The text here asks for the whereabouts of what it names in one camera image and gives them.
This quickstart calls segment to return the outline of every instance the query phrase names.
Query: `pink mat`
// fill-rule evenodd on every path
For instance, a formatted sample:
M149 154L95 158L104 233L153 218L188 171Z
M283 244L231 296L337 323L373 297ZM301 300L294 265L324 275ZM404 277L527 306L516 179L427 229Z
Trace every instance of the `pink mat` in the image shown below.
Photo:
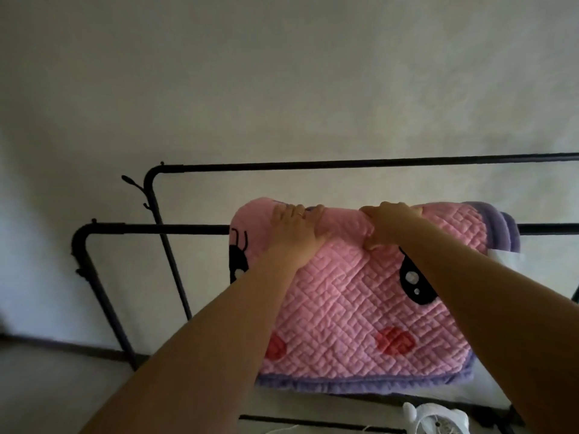
M275 204L260 198L235 214L229 237L232 282L267 249ZM514 223L489 204L422 207L423 217L483 254L497 244L513 250L517 242ZM385 394L471 375L470 346L412 261L396 246L362 248L373 232L365 214L327 208L318 227L333 237L295 276L259 384Z

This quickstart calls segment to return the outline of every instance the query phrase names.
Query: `beige wall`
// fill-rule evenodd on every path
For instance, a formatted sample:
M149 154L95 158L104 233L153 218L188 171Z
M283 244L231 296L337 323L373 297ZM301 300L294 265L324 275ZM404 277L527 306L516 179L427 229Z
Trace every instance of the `beige wall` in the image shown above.
M72 233L150 222L140 181L205 163L579 150L575 0L0 0L0 316L9 332L116 346ZM574 164L162 176L166 222L228 223L253 197L358 207L485 200L579 221ZM172 238L194 311L226 239ZM137 350L183 322L156 237L89 241ZM570 295L575 238L524 240Z

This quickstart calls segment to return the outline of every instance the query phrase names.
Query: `person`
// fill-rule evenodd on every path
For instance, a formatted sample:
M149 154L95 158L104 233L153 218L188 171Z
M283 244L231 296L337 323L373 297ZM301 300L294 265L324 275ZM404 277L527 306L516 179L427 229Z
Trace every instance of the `person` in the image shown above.
M82 432L233 431L286 290L329 238L315 233L323 210L278 205L258 262L173 335ZM406 204L360 210L375 226L365 246L404 249L533 432L575 432L579 307L464 246Z

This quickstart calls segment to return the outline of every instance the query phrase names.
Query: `hand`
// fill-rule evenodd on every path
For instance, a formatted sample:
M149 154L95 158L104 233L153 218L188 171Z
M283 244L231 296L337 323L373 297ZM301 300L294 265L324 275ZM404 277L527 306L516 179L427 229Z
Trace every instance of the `hand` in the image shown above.
M273 228L268 251L278 253L296 269L304 266L329 239L329 233L316 236L314 232L323 212L323 205L311 212L306 212L301 204L276 205L271 217Z
M364 241L364 248L373 250L380 245L397 243L397 233L420 218L422 207L411 208L404 203L383 202L378 207L365 205L360 211L374 224L374 233Z

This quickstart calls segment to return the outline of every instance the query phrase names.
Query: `red cheek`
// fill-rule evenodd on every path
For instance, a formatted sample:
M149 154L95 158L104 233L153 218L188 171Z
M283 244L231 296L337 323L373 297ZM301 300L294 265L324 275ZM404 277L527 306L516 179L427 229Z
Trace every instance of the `red cheek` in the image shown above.
M376 335L376 346L385 355L405 355L415 348L416 341L410 332L389 326Z
M267 345L267 350L265 351L265 359L269 359L270 361L277 361L285 357L287 351L288 349L286 342L282 340L277 333L271 332L269 344Z

